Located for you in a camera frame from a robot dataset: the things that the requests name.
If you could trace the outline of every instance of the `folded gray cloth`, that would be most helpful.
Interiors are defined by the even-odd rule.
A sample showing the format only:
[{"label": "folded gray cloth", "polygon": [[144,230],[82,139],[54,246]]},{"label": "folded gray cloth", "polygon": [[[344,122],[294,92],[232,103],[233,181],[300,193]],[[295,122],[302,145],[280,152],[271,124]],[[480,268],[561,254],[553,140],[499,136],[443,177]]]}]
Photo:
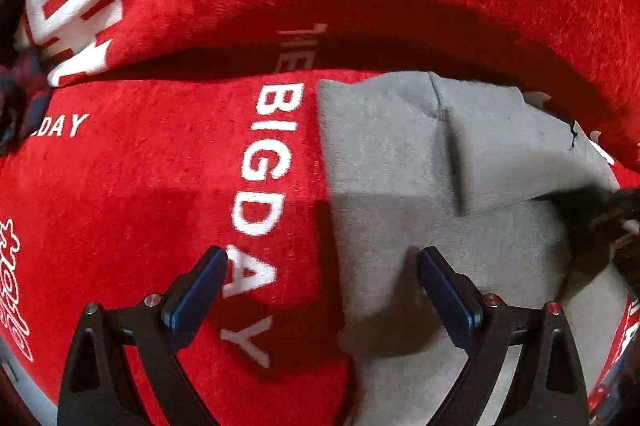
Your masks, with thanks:
[{"label": "folded gray cloth", "polygon": [[[398,72],[321,82],[319,107],[346,323],[340,343],[358,373],[351,420],[424,426],[466,354],[417,283],[418,250],[437,246],[482,291],[542,307],[560,289],[569,251],[553,207],[532,198],[617,183],[577,125],[530,107],[515,88]],[[566,302],[589,389],[625,298],[607,269]],[[517,359],[510,348],[480,424],[494,423]]]}]

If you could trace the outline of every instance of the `gray fabric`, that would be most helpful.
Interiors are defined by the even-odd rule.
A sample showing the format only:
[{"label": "gray fabric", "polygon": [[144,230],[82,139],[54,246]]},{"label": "gray fabric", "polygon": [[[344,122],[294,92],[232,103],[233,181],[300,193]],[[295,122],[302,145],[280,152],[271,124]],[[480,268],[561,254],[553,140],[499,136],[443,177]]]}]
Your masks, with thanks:
[{"label": "gray fabric", "polygon": [[[617,184],[581,130],[529,107],[517,89],[398,72],[321,82],[319,107],[346,322],[339,340],[358,372],[353,423],[424,426],[466,355],[418,286],[417,251],[437,246],[482,291],[541,307],[559,290],[568,249],[550,203],[530,198],[594,178]],[[578,322],[607,315],[587,343],[576,338],[590,352],[589,387],[624,306],[621,281],[599,278],[568,307]],[[493,424],[516,361],[510,352],[482,424]]]}]

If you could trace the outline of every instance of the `red fabric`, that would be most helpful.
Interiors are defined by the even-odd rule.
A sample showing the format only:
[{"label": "red fabric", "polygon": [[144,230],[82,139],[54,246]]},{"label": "red fabric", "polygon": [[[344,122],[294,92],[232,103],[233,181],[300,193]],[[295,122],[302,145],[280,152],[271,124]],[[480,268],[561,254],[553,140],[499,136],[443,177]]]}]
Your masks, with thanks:
[{"label": "red fabric", "polygon": [[[47,4],[47,20],[65,1]],[[86,5],[74,19],[116,1]],[[353,379],[335,345],[341,314],[314,93],[320,78],[421,69],[542,91],[546,108],[602,132],[603,148],[638,168],[640,0],[121,1],[121,20],[95,42],[110,42],[110,70],[66,75],[61,85],[103,81],[60,88],[42,135],[0,163],[0,220],[20,242],[7,263],[20,297],[8,307],[28,326],[20,336],[20,320],[12,322],[10,341],[18,356],[28,344],[33,362],[25,365],[53,399],[87,302],[133,304],[164,290],[208,245],[233,244],[274,266],[276,279],[217,301],[180,356],[194,385],[223,426],[340,422]],[[33,25],[25,16],[25,41]],[[39,43],[58,45],[60,29]],[[311,54],[295,62],[283,58],[305,50]],[[323,70],[268,75],[289,66]],[[287,83],[305,84],[300,107],[258,114],[262,86]],[[73,114],[89,116],[71,136]],[[251,130],[265,120],[297,127]],[[268,138],[290,149],[289,169],[244,180],[245,150]],[[271,152],[261,156],[276,161]],[[233,227],[242,191],[284,195],[282,216],[265,236]],[[263,217],[259,210],[252,218]],[[222,329],[268,316],[268,330],[252,337],[268,368],[221,339]],[[142,395],[159,421],[146,386]]]}]

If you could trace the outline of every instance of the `screw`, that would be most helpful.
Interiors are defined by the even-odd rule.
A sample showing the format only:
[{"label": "screw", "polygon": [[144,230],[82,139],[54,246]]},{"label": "screw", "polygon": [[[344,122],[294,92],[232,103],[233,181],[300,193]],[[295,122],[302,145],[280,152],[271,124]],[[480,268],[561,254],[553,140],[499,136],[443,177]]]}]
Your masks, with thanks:
[{"label": "screw", "polygon": [[502,305],[502,300],[500,299],[500,297],[492,292],[488,292],[487,294],[485,294],[482,297],[482,301],[488,307],[499,307],[500,305]]},{"label": "screw", "polygon": [[558,316],[558,314],[562,314],[562,305],[556,303],[555,301],[550,301],[546,304],[546,309],[551,312],[554,316]]},{"label": "screw", "polygon": [[85,314],[93,314],[95,311],[98,310],[99,305],[95,302],[93,303],[89,303],[85,308],[84,308],[84,313]]},{"label": "screw", "polygon": [[155,307],[160,303],[162,296],[159,294],[150,294],[145,298],[145,305],[147,307]]}]

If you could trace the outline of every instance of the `red blanket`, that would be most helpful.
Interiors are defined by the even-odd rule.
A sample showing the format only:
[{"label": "red blanket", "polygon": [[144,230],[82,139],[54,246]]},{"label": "red blanket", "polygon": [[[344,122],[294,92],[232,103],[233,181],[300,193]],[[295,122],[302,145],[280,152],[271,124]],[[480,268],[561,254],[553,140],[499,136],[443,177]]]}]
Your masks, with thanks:
[{"label": "red blanket", "polygon": [[339,421],[316,81],[516,84],[638,169],[638,34],[640,0],[26,0],[18,41],[62,60],[49,81],[102,81],[60,88],[0,163],[12,345],[56,399],[86,303],[161,292],[216,244],[234,270],[180,355],[207,405],[225,426]]}]

